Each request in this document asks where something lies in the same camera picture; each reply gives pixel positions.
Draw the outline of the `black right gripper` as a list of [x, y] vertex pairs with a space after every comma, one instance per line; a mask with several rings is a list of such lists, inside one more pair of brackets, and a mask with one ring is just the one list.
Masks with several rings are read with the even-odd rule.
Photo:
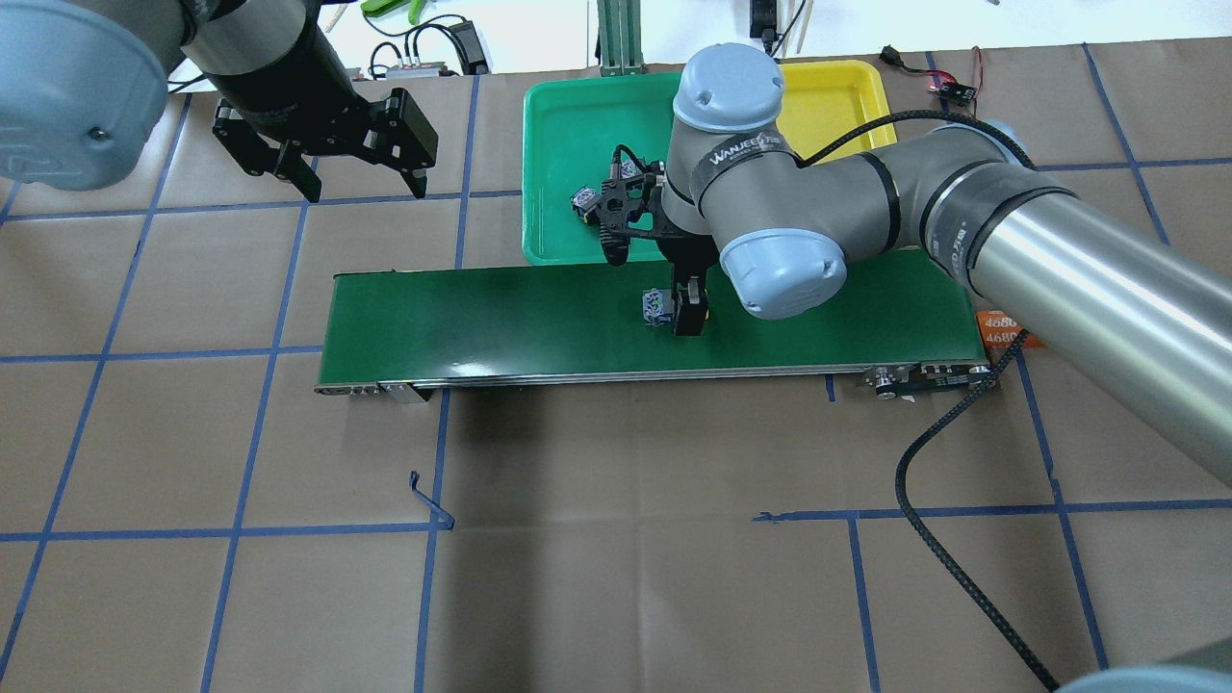
[[641, 162], [644, 174], [632, 179], [618, 178], [620, 162], [611, 162], [610, 178], [600, 185], [602, 202], [598, 210], [598, 227], [602, 256], [612, 268], [620, 268], [628, 261], [632, 240], [655, 240], [659, 252], [671, 263], [673, 334], [700, 337], [708, 321], [705, 273], [718, 264], [719, 250], [710, 236], [683, 231], [667, 216], [662, 162]]

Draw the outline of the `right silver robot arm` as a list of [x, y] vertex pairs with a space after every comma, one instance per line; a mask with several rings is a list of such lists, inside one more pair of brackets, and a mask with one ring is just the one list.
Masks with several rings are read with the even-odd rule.
[[573, 194], [622, 265], [655, 240], [674, 269], [671, 326], [703, 327], [719, 265], [756, 319], [792, 319], [843, 289], [848, 268], [907, 245], [1019, 332], [966, 398], [907, 448], [896, 499], [912, 529], [1051, 692], [1227, 692], [1230, 642], [1161, 665], [1061, 684], [910, 504], [910, 462], [1036, 333], [1220, 482], [1230, 482], [1230, 280], [1143, 240], [1039, 171], [1014, 136], [970, 115], [882, 115], [798, 155], [777, 122], [784, 72], [748, 44], [710, 44], [683, 67], [664, 162], [614, 149], [598, 192]]

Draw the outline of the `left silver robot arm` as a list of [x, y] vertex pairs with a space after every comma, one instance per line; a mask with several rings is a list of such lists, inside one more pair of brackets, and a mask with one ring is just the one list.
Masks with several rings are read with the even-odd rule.
[[166, 109], [168, 78], [193, 62], [221, 92], [212, 131], [243, 171], [322, 199], [312, 157], [395, 170], [424, 197], [437, 132], [395, 88], [356, 92], [318, 1], [5, 1], [1, 170], [63, 192], [136, 170]]

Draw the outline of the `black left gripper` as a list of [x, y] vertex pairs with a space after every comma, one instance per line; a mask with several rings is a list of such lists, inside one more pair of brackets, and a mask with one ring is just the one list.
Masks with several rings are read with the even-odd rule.
[[322, 180], [303, 152], [352, 155], [399, 171], [409, 192], [426, 199], [436, 129], [404, 89], [377, 101], [361, 97], [320, 26], [306, 25], [290, 52], [266, 67], [209, 80], [229, 105], [217, 106], [213, 136], [246, 175], [272, 174], [315, 203]]

